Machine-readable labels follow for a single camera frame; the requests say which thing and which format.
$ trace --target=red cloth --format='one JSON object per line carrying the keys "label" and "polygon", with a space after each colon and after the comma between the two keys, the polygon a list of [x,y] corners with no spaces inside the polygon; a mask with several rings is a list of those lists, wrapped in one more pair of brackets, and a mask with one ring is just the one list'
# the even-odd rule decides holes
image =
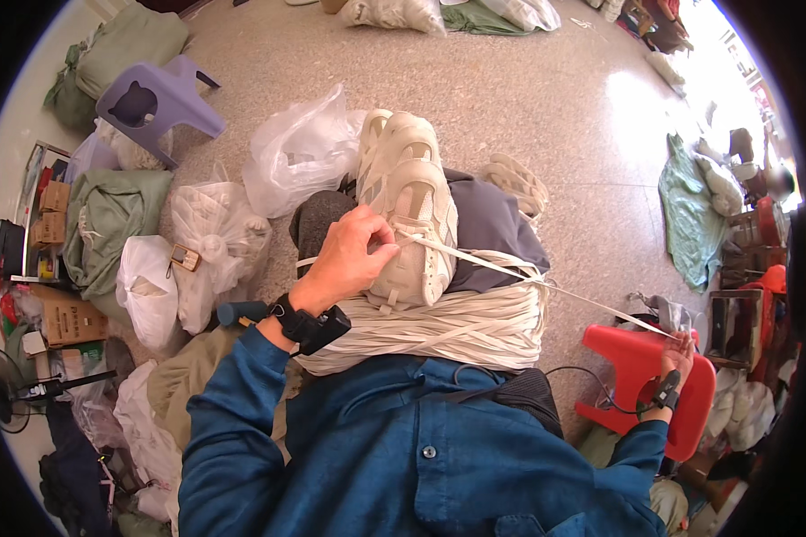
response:
{"label": "red cloth", "polygon": [[666,5],[669,6],[672,16],[677,16],[677,10],[681,7],[681,0],[666,0]]}

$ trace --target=hand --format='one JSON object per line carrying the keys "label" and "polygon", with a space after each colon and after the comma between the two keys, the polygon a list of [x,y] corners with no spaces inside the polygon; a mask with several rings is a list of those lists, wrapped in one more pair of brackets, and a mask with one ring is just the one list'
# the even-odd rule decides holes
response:
{"label": "hand", "polygon": [[673,332],[672,335],[677,340],[666,338],[663,343],[663,355],[660,358],[662,366],[660,381],[666,378],[669,371],[677,370],[681,374],[681,381],[678,382],[676,391],[680,393],[687,382],[689,372],[693,369],[695,344],[692,336],[686,332]]}
{"label": "hand", "polygon": [[[379,243],[376,252],[368,245]],[[328,228],[320,255],[307,274],[293,285],[290,304],[319,315],[335,303],[367,289],[399,247],[384,218],[366,205],[347,212]]]}
{"label": "hand", "polygon": [[675,24],[675,31],[680,37],[683,38],[689,37],[689,34],[687,33],[687,28],[683,27],[683,25],[679,21],[674,20],[673,24]]}

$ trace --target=mobile phone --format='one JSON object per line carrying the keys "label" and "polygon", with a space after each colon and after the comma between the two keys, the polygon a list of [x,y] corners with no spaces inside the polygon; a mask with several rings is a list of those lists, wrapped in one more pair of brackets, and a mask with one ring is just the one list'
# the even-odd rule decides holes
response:
{"label": "mobile phone", "polygon": [[174,244],[173,251],[170,253],[170,260],[186,271],[193,273],[200,265],[200,254],[181,244]]}

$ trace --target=white wall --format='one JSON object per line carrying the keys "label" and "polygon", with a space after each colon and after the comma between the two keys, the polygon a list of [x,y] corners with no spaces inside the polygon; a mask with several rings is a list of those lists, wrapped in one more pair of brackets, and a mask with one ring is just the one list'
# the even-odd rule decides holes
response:
{"label": "white wall", "polygon": [[[66,49],[83,41],[103,21],[83,0],[71,0],[55,17],[15,80],[0,113],[0,218],[13,218],[24,167],[36,140],[69,152],[81,143],[82,136],[65,130],[42,107],[42,102],[56,73],[64,67]],[[22,473],[41,501],[39,459],[54,450],[44,416],[31,416],[30,424],[21,434],[5,436]]]}

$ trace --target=black cable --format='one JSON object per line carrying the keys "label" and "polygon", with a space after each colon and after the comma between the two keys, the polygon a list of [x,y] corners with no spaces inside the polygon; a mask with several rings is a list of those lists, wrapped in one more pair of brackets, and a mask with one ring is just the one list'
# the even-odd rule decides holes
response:
{"label": "black cable", "polygon": [[597,374],[594,371],[586,370],[585,368],[579,367],[578,365],[562,365],[561,367],[555,368],[554,370],[547,371],[546,373],[544,373],[544,375],[549,375],[550,373],[554,373],[555,371],[561,371],[561,370],[579,370],[584,371],[585,373],[588,373],[589,375],[593,376],[595,379],[597,379],[597,382],[600,382],[600,388],[602,388],[603,393],[606,394],[606,399],[608,399],[609,402],[612,403],[612,406],[615,408],[615,410],[622,412],[624,414],[646,413],[655,407],[655,405],[651,404],[647,405],[645,408],[642,408],[641,410],[634,410],[634,411],[629,411],[621,408],[620,406],[618,406],[617,403],[615,403],[614,399],[612,399],[612,396],[609,395],[609,391],[606,389],[606,385],[603,384],[603,381],[600,380],[600,377],[597,376]]}
{"label": "black cable", "polygon": [[493,380],[496,381],[496,384],[501,384],[501,382],[498,381],[498,376],[496,376],[494,371],[489,371],[486,368],[482,368],[479,365],[475,365],[473,363],[463,363],[460,367],[458,367],[457,369],[454,370],[454,384],[456,384],[457,386],[460,386],[460,382],[457,381],[456,377],[460,373],[460,371],[468,370],[468,369],[483,371],[484,373],[487,373],[489,376],[491,376],[493,378]]}

